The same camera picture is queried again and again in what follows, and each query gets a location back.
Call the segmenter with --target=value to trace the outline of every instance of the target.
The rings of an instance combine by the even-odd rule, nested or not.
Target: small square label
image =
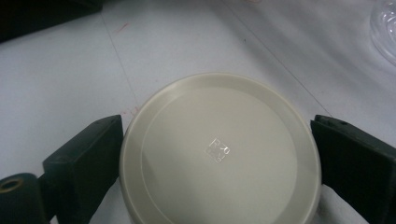
[[[218,138],[215,138],[205,152],[216,162],[221,162],[230,153],[230,151],[229,147],[221,143]]]

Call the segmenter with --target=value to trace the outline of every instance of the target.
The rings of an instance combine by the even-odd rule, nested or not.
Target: white surface
[[[120,180],[137,223],[307,223],[321,175],[305,121],[276,92],[229,74],[155,94],[125,134]]]
[[[330,114],[395,147],[396,69],[370,42],[373,3],[110,1],[2,43],[0,178],[41,175],[41,162],[91,122],[121,114],[125,129],[155,91],[203,72],[253,77],[306,122]],[[126,222],[116,184],[92,223]]]

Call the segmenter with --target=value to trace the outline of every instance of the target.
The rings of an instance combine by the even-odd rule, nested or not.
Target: white plastic lid
[[[204,74],[140,109],[120,181],[136,223],[308,223],[320,164],[311,132],[282,97],[245,77]]]

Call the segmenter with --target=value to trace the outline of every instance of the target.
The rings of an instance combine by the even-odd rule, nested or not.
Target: clear plastic container
[[[396,0],[376,1],[370,25],[376,48],[396,65]]]

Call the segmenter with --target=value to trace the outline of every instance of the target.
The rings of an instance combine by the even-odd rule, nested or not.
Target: white table surface
[[[121,114],[125,130],[150,95],[205,72],[252,77],[307,123],[333,116],[396,147],[396,67],[371,43],[373,3],[115,0],[101,13],[2,43],[0,178],[42,175],[41,162],[91,122]],[[332,200],[348,207],[323,192],[321,211]],[[128,222],[117,182],[91,223]],[[318,213],[314,223],[332,222]]]

